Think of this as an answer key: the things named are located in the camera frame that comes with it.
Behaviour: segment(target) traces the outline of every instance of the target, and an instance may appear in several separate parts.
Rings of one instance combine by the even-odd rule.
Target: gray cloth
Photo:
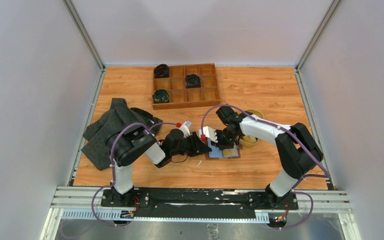
[[[83,137],[88,141],[81,151],[95,165],[98,170],[104,170],[110,166],[110,151],[107,149],[107,139],[132,123],[141,122],[148,127],[162,120],[153,117],[147,111],[127,106],[124,98],[113,98],[111,106],[100,119],[87,126]],[[152,129],[153,134],[158,134],[160,126]]]

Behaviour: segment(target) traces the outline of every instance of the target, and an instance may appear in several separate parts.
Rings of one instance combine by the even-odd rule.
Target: wooden table
[[[244,110],[256,109],[265,119],[281,124],[297,122],[309,127],[294,71],[289,67],[217,67],[222,103]],[[109,67],[103,79],[92,122],[110,107],[112,98],[125,98],[130,108],[143,109],[164,122],[190,120],[191,131],[197,131],[209,107],[153,110],[153,67]],[[223,129],[215,110],[208,114],[205,126]],[[164,125],[157,139],[164,139],[173,128]],[[241,158],[206,159],[190,157],[182,163],[155,167],[144,155],[133,163],[133,184],[137,187],[239,188],[263,189],[282,169],[275,146],[259,141],[255,147],[244,147]],[[185,156],[175,156],[182,161]],[[311,171],[322,174],[317,167]],[[84,156],[75,176],[74,186],[103,186],[111,180],[111,169],[99,171]],[[327,189],[323,178],[308,178],[298,189]]]

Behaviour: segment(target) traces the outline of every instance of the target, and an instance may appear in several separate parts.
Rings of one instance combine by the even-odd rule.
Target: white wall
[[[0,0],[0,239],[38,239],[99,71],[61,0]]]
[[[295,65],[332,0],[73,0],[110,65]]]
[[[384,239],[384,1],[344,0],[302,72],[362,239]]]

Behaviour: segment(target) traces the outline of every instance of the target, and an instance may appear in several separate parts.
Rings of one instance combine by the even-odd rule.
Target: black cloth
[[[106,142],[112,135],[121,132],[132,123],[141,122],[148,128],[162,120],[147,111],[132,107],[129,109],[124,98],[113,98],[109,110],[100,119],[86,127],[83,137],[88,141],[81,151],[99,170],[110,166],[110,151]],[[151,132],[157,135],[161,126],[154,127]]]

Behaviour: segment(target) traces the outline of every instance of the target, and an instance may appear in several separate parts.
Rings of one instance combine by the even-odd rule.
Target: open box
[[[201,78],[201,87],[186,88],[187,75]],[[169,66],[169,77],[154,78],[153,90],[164,89],[170,94],[167,103],[154,103],[153,109],[181,109],[214,106],[221,103],[214,63]]]

